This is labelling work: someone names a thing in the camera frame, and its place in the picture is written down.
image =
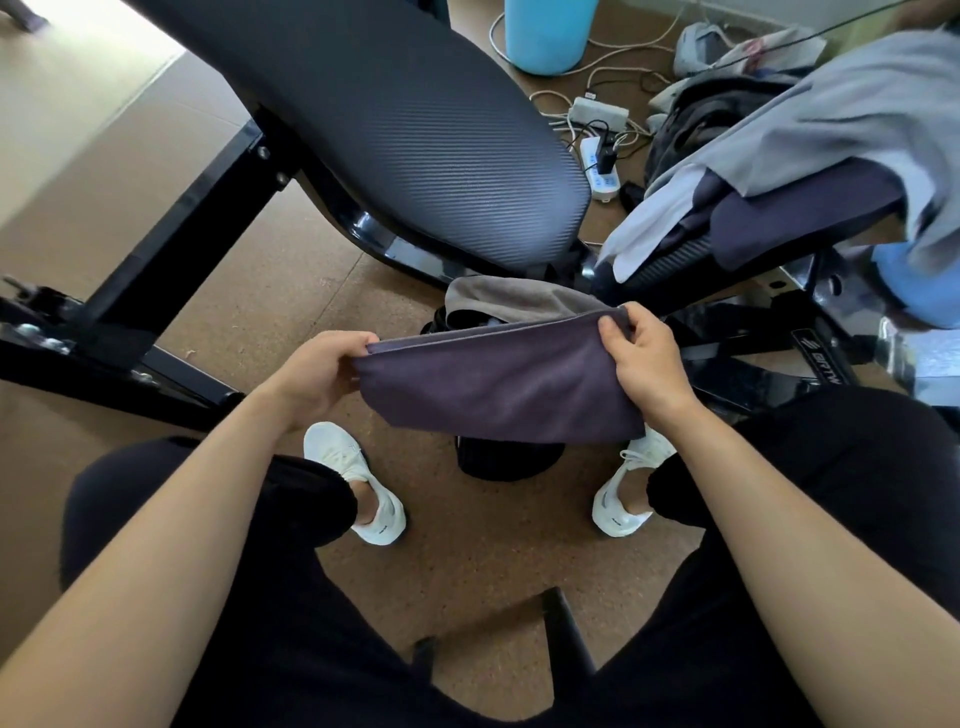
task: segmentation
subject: leg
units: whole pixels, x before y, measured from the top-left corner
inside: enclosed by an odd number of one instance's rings
[[[738,427],[875,553],[960,618],[957,442],[901,395],[834,388]],[[592,724],[817,725],[766,633],[679,457],[649,483],[653,508],[707,529],[653,616],[600,672]]]
[[[122,449],[77,478],[64,514],[64,588],[195,445],[174,438]],[[175,724],[480,722],[417,680],[326,578],[314,548],[356,520],[356,498],[337,473],[309,460],[274,459],[227,604]]]

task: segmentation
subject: ankle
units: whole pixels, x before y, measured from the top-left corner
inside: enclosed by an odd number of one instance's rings
[[[627,513],[639,516],[650,511],[650,501],[647,500],[647,481],[653,473],[653,468],[637,468],[629,471],[616,489],[616,496]]]
[[[357,499],[357,517],[353,524],[366,525],[372,522],[380,507],[380,499],[373,486],[366,480],[351,480],[348,485]]]

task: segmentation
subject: white sneaker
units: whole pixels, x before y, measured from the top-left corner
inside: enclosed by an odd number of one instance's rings
[[[635,533],[644,525],[653,511],[634,514],[627,511],[616,495],[620,481],[627,471],[637,468],[659,468],[670,455],[676,452],[670,441],[647,425],[647,433],[639,440],[632,440],[626,449],[620,451],[623,458],[621,465],[613,477],[593,497],[593,522],[608,536],[620,538]]]
[[[387,546],[399,538],[407,527],[403,503],[373,477],[360,445],[342,427],[334,423],[316,423],[303,435],[303,457],[326,465],[344,480],[370,483],[380,504],[373,520],[351,528],[368,544]]]

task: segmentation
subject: knee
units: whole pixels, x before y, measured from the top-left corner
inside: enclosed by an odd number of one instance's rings
[[[186,459],[196,441],[152,440],[115,450],[74,479],[63,509],[60,584],[65,589]]]
[[[921,447],[950,450],[956,435],[931,407],[898,392],[872,387],[829,387],[779,408],[773,417],[789,421],[824,442],[870,441],[875,448]],[[758,418],[757,424],[765,426]]]

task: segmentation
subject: blue bottle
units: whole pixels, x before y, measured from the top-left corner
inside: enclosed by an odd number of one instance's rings
[[[598,0],[506,0],[507,58],[521,71],[555,76],[587,49]]]

